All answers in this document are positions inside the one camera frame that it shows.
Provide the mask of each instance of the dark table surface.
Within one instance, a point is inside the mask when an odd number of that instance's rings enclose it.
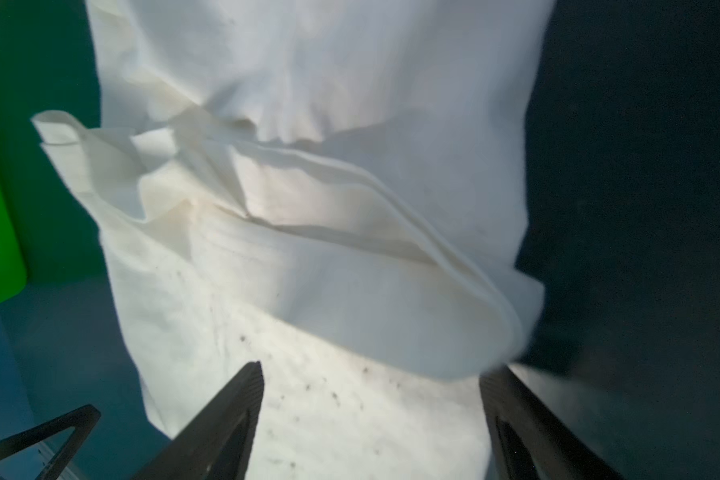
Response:
[[[45,109],[98,121],[84,6],[0,0],[0,180],[34,285],[104,272],[28,122]],[[527,126],[518,266],[547,305],[523,363],[659,429],[596,412],[640,444],[621,462],[720,478],[720,2],[560,0]]]

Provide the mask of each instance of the white fabric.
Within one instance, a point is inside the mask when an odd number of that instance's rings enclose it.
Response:
[[[481,478],[474,375],[543,300],[513,262],[550,7],[89,1],[103,127],[34,122],[157,428],[261,360],[248,478]]]

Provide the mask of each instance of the white cloth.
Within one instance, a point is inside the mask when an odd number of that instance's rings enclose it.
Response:
[[[261,360],[248,478],[484,475],[473,376],[543,299],[513,262],[550,8],[89,0],[103,127],[34,122],[157,428]]]

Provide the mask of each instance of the white object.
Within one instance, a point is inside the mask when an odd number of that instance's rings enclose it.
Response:
[[[543,299],[513,262],[550,7],[89,2],[103,128],[34,122],[101,228],[157,428],[262,360],[248,478],[484,474],[473,376]]]

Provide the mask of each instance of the crumpled white cloth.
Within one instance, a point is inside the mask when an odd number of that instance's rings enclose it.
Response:
[[[474,375],[544,294],[513,262],[550,9],[88,1],[102,128],[34,123],[100,226],[157,428],[261,360],[248,478],[484,475]]]

